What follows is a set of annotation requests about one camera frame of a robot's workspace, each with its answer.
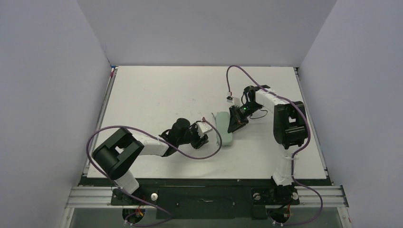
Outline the mint green umbrella case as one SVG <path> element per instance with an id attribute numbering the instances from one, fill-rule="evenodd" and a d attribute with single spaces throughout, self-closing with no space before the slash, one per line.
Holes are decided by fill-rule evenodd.
<path id="1" fill-rule="evenodd" d="M 215 115 L 215 127 L 218 130 L 221 138 L 216 135 L 217 145 L 220 144 L 222 148 L 228 148 L 232 146 L 233 143 L 233 133 L 228 133 L 228 127 L 230 124 L 230 114 L 228 112 L 217 112 Z"/>

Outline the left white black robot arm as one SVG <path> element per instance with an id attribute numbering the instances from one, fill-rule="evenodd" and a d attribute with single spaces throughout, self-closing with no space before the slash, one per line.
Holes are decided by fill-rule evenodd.
<path id="1" fill-rule="evenodd" d="M 177 152 L 179 146 L 187 144 L 199 149 L 208 142 L 207 134 L 211 131 L 212 127 L 207 123 L 190 123 L 184 118 L 177 119 L 170 129 L 156 138 L 135 136 L 124 127 L 119 127 L 91 153 L 91 158 L 118 187 L 132 194 L 140 187 L 129 170 L 137 157 L 168 157 Z"/>

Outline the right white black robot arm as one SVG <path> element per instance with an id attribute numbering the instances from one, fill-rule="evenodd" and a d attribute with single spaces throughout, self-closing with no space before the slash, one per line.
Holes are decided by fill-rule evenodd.
<path id="1" fill-rule="evenodd" d="M 287 99 L 280 98 L 267 85 L 248 86 L 243 95 L 246 97 L 243 105 L 233 104 L 229 107 L 228 133 L 246 126 L 249 123 L 248 118 L 259 109 L 266 108 L 270 111 L 273 114 L 273 136 L 280 146 L 278 164 L 272 179 L 278 186 L 293 185 L 297 156 L 290 147 L 302 147 L 305 139 L 310 139 L 304 103 L 290 103 Z"/>

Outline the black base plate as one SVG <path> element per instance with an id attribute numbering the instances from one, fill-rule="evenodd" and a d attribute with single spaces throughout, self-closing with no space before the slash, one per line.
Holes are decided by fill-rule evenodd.
<path id="1" fill-rule="evenodd" d="M 108 187 L 111 206 L 121 206 L 122 216 L 138 223 L 146 207 L 157 219 L 287 219 L 289 206 L 301 205 L 303 191 L 329 186 L 330 179 L 301 180 L 300 185 L 277 187 L 269 179 L 140 179 L 131 196 L 115 189 L 105 178 L 82 177 L 79 185 Z"/>

